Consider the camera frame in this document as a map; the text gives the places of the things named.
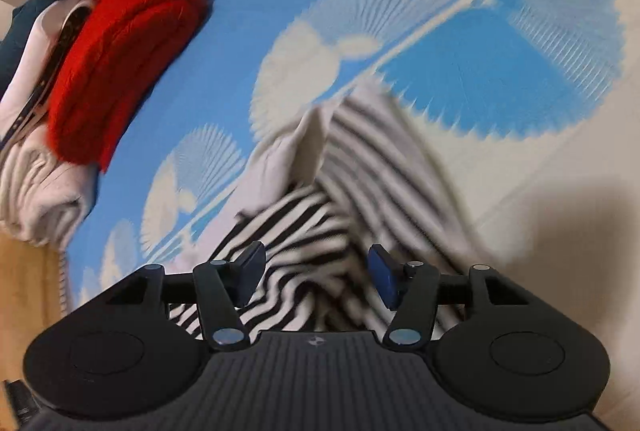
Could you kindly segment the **black white striped garment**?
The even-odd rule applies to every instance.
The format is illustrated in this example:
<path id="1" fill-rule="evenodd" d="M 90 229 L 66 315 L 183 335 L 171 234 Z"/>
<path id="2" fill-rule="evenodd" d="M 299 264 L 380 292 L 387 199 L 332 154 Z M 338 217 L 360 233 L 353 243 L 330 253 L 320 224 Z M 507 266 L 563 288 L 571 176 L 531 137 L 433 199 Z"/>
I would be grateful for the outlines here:
<path id="1" fill-rule="evenodd" d="M 425 262 L 448 274 L 486 258 L 439 165 L 377 79 L 263 140 L 195 248 L 167 268 L 232 262 L 256 241 L 265 272 L 240 312 L 251 336 L 384 333 L 392 314 L 368 272 L 373 245 L 396 264 Z"/>

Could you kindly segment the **cream folded blanket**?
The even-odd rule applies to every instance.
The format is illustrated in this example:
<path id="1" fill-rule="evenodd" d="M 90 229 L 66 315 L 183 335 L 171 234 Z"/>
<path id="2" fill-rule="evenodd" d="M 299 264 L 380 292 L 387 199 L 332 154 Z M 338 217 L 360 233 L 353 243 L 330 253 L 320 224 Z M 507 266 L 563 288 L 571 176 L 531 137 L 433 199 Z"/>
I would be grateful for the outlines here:
<path id="1" fill-rule="evenodd" d="M 46 134 L 43 125 L 35 128 L 1 161 L 1 229 L 63 251 L 94 205 L 98 171 L 58 159 Z"/>

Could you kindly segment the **blue white patterned bedsheet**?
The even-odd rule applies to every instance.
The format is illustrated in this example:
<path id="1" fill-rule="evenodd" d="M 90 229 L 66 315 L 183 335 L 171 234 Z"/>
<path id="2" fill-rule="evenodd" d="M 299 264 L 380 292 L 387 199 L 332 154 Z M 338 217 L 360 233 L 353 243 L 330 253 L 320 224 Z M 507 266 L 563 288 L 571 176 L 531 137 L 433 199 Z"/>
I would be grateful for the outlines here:
<path id="1" fill-rule="evenodd" d="M 595 333 L 598 413 L 639 425 L 639 0 L 213 0 L 68 248 L 70 305 L 207 251 L 250 153 L 376 82 L 492 264 Z"/>

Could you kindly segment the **red folded blanket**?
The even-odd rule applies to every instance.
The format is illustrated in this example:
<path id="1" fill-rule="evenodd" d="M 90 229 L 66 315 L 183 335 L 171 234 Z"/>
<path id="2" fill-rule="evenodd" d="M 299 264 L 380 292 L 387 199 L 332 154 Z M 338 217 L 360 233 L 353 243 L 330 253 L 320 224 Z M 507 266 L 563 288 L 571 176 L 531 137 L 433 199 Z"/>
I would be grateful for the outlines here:
<path id="1" fill-rule="evenodd" d="M 47 127 L 53 152 L 106 170 L 140 102 L 206 12 L 206 0 L 97 0 L 53 85 Z"/>

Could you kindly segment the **brown patterned folded cloth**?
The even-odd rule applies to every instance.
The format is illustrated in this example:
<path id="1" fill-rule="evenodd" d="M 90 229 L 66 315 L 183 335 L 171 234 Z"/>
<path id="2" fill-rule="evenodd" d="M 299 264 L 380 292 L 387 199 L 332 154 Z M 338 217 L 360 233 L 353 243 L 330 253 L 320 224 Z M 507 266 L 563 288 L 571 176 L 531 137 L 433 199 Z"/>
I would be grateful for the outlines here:
<path id="1" fill-rule="evenodd" d="M 29 97 L 26 106 L 11 125 L 9 133 L 1 137 L 2 151 L 9 150 L 12 145 L 26 137 L 47 114 L 50 94 L 58 72 L 92 11 L 93 8 L 83 5 L 74 9 L 68 16 L 35 91 L 32 92 L 32 96 Z"/>

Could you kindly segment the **white folded cloth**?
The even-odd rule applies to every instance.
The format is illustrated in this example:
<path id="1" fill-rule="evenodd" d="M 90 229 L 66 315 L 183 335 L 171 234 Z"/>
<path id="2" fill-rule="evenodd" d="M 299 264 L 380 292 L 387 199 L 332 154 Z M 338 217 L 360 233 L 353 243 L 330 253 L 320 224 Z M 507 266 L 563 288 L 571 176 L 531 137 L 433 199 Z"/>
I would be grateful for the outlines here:
<path id="1" fill-rule="evenodd" d="M 93 8 L 95 0 L 61 0 L 51 3 L 27 30 L 27 40 L 17 68 L 1 99 L 1 137 L 26 106 L 52 56 L 65 21 L 83 5 Z"/>

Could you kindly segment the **wooden bed frame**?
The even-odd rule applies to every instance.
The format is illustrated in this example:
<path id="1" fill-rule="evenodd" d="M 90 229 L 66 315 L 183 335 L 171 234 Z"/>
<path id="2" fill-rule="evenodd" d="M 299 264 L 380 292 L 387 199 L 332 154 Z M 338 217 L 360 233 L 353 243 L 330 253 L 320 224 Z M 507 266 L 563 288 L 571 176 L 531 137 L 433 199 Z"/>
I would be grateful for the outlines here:
<path id="1" fill-rule="evenodd" d="M 60 255 L 1 233 L 1 380 L 23 373 L 23 356 L 61 318 Z"/>

